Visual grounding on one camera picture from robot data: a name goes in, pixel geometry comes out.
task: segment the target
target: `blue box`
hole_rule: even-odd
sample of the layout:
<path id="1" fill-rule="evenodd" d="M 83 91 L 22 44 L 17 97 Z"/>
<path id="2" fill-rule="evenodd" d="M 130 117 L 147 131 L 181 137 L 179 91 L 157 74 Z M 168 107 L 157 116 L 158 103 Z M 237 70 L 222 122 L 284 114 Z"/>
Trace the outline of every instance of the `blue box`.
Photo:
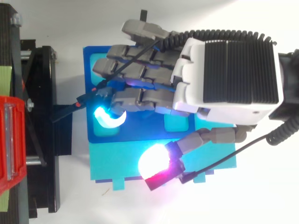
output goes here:
<path id="1" fill-rule="evenodd" d="M 86 47 L 83 50 L 85 67 L 85 89 L 90 92 L 102 78 L 97 76 L 92 67 L 103 57 L 109 46 Z M 110 81 L 112 86 L 121 91 L 124 83 Z M 114 183 L 114 189 L 123 189 L 125 180 L 139 179 L 138 161 L 142 153 L 155 143 L 166 144 L 183 138 L 199 128 L 227 127 L 232 125 L 206 122 L 196 115 L 188 118 L 162 115 L 154 112 L 128 112 L 123 125 L 107 129 L 99 125 L 93 112 L 96 108 L 87 104 L 87 131 L 90 142 L 91 179 L 96 182 Z M 234 144 L 208 143 L 183 156 L 186 172 L 199 170 L 235 151 Z M 217 168 L 235 168 L 235 157 Z M 199 175 L 194 182 L 205 182 L 205 174 Z"/>

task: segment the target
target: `white led light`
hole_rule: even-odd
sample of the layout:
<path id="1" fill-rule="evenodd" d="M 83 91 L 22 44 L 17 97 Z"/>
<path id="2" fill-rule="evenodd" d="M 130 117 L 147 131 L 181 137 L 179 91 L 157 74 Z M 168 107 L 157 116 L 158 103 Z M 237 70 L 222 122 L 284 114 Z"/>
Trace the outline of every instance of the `white led light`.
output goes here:
<path id="1" fill-rule="evenodd" d="M 119 118 L 113 119 L 110 117 L 109 114 L 106 113 L 104 108 L 101 106 L 99 106 L 93 114 L 97 119 L 98 123 L 104 128 L 118 127 L 125 122 L 127 117 L 127 113 L 125 111 Z"/>
<path id="2" fill-rule="evenodd" d="M 143 179 L 148 179 L 169 167 L 169 154 L 162 144 L 148 148 L 140 157 L 138 169 Z"/>

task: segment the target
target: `robotic hand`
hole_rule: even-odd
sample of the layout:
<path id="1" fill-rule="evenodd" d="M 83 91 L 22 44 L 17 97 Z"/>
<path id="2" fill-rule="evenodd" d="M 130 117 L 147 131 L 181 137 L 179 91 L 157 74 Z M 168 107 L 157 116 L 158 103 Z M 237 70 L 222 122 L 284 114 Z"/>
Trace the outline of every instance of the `robotic hand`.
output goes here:
<path id="1" fill-rule="evenodd" d="M 125 111 L 145 110 L 180 116 L 195 113 L 207 121 L 236 124 L 232 128 L 199 129 L 162 146 L 169 155 L 168 168 L 145 178 L 151 190 L 177 176 L 185 183 L 262 139 L 277 145 L 298 131 L 298 50 L 279 54 L 270 37 L 240 30 L 177 33 L 129 20 L 122 31 L 136 46 L 112 46 L 107 58 L 98 60 L 93 67 L 104 80 L 92 92 L 77 98 L 78 102 L 54 121 L 100 96 L 109 112 L 120 116 L 119 125 Z M 107 87 L 110 80 L 127 85 L 123 91 L 114 91 Z M 246 133 L 266 116 L 286 122 L 202 170 L 183 173 L 183 154 L 209 141 L 242 142 Z M 109 126 L 101 117 L 98 121 Z"/>

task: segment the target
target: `black metal frame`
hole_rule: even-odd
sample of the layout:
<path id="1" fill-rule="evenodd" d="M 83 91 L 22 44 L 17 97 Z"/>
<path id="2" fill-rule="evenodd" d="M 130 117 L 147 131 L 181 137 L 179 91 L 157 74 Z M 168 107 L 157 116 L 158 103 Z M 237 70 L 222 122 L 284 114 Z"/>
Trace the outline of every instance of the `black metal frame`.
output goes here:
<path id="1" fill-rule="evenodd" d="M 28 224 L 28 218 L 37 217 L 38 208 L 53 213 L 60 207 L 58 156 L 71 154 L 72 115 L 52 124 L 52 113 L 64 107 L 56 105 L 54 50 L 20 41 L 19 27 L 11 24 L 15 13 L 9 4 L 0 4 L 0 65 L 13 68 L 11 96 L 35 104 L 25 113 L 26 155 L 38 155 L 41 166 L 27 166 L 27 177 L 10 189 L 9 210 L 0 213 L 0 223 Z M 27 61 L 21 62 L 20 43 L 22 49 L 32 50 Z"/>

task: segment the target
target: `green paper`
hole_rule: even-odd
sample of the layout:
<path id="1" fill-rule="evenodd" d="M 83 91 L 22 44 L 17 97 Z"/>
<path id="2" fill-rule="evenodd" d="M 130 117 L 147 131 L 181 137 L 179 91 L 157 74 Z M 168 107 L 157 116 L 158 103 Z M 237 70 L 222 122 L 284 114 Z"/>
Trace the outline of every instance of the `green paper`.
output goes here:
<path id="1" fill-rule="evenodd" d="M 0 66 L 0 96 L 9 96 L 11 66 Z"/>
<path id="2" fill-rule="evenodd" d="M 0 66 L 0 96 L 9 96 L 11 66 Z M 7 212 L 9 200 L 9 190 L 4 191 L 0 196 L 0 212 Z"/>
<path id="3" fill-rule="evenodd" d="M 4 191 L 0 196 L 0 212 L 7 212 L 8 210 L 9 190 Z"/>

